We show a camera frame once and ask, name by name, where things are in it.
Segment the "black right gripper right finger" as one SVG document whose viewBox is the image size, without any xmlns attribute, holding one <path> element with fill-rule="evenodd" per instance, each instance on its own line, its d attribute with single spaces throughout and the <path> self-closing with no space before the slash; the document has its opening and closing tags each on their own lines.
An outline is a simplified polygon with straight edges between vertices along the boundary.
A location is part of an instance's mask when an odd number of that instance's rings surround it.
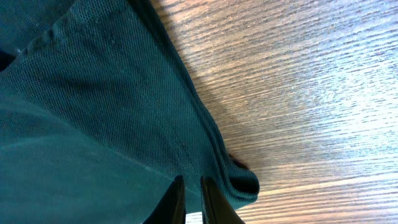
<svg viewBox="0 0 398 224">
<path fill-rule="evenodd" d="M 244 224 L 213 179 L 201 177 L 200 183 L 204 224 Z"/>
</svg>

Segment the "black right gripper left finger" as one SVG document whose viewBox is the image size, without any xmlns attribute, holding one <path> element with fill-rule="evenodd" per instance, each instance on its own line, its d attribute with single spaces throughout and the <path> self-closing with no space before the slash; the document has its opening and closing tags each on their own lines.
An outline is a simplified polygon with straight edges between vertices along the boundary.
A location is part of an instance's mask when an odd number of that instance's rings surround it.
<svg viewBox="0 0 398 224">
<path fill-rule="evenodd" d="M 185 224 L 185 184 L 176 176 L 144 224 Z"/>
</svg>

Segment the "black polo shirt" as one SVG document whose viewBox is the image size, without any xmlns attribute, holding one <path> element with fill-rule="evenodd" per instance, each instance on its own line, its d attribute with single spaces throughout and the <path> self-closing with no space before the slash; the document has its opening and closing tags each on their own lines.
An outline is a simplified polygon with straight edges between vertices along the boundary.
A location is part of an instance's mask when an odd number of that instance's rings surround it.
<svg viewBox="0 0 398 224">
<path fill-rule="evenodd" d="M 178 175 L 259 194 L 149 1 L 1 1 L 1 222 L 142 223 Z"/>
</svg>

